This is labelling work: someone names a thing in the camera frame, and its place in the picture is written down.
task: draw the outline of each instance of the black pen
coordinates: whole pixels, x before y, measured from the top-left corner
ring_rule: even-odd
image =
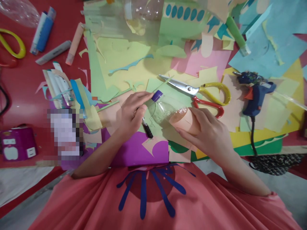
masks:
[[[151,133],[151,130],[150,130],[148,124],[145,122],[145,118],[142,118],[142,125],[143,125],[143,127],[145,129],[147,137],[150,138],[150,139],[153,139],[154,136]]]

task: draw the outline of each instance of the hand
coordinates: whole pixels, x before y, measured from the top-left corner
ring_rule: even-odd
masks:
[[[154,93],[137,92],[127,98],[122,106],[121,125],[116,130],[116,134],[120,136],[121,141],[126,142],[138,131],[147,110],[144,103],[151,99],[153,95]]]
[[[207,154],[220,167],[237,162],[238,154],[233,150],[227,127],[220,122],[208,109],[189,108],[197,118],[201,132],[193,136],[182,129],[177,132]]]

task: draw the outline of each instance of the scissors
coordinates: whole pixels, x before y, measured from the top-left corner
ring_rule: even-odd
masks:
[[[163,80],[167,80],[169,79],[169,77],[164,76],[159,74],[160,78],[162,78]],[[226,85],[219,83],[219,82],[212,82],[212,83],[207,83],[204,84],[201,87],[195,88],[192,87],[190,85],[187,85],[186,83],[177,81],[177,80],[173,80],[171,79],[168,83],[170,83],[171,85],[175,86],[176,88],[178,88],[179,90],[185,92],[186,94],[190,95],[192,97],[193,100],[193,105],[195,108],[199,108],[198,103],[200,104],[204,104],[204,105],[209,105],[211,107],[215,107],[217,109],[217,115],[215,116],[216,118],[220,118],[221,116],[223,116],[224,114],[224,109],[222,106],[227,105],[230,102],[231,99],[231,95],[230,95],[230,91],[227,88]],[[215,98],[206,88],[207,87],[217,87],[219,89],[221,89],[222,91],[224,91],[225,93],[225,101],[221,102],[220,100],[218,100],[217,98]],[[204,94],[206,94],[213,102],[208,102],[208,101],[204,101],[201,100],[199,98],[197,98],[196,94],[203,92]]]
[[[19,44],[19,47],[20,47],[19,53],[15,53],[11,49],[11,47],[8,45],[8,43],[6,42],[4,37],[0,34],[0,42],[2,43],[4,48],[13,56],[10,63],[0,63],[0,66],[13,68],[17,65],[17,58],[21,59],[21,58],[25,57],[26,47],[25,47],[23,41],[21,40],[21,38],[18,37],[15,33],[11,32],[9,30],[6,30],[6,29],[1,29],[1,28],[0,28],[0,33],[6,33],[6,34],[12,35],[17,40],[17,42]]]

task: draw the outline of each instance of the left hand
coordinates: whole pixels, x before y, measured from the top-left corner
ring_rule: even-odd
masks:
[[[122,120],[116,133],[121,141],[126,142],[138,131],[142,124],[142,118],[145,115],[147,106],[146,101],[153,97],[154,93],[137,92],[131,94],[122,106]]]

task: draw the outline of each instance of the purple bottle cap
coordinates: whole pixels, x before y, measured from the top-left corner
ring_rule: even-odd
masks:
[[[151,99],[156,102],[162,95],[163,93],[160,90],[157,90]]]

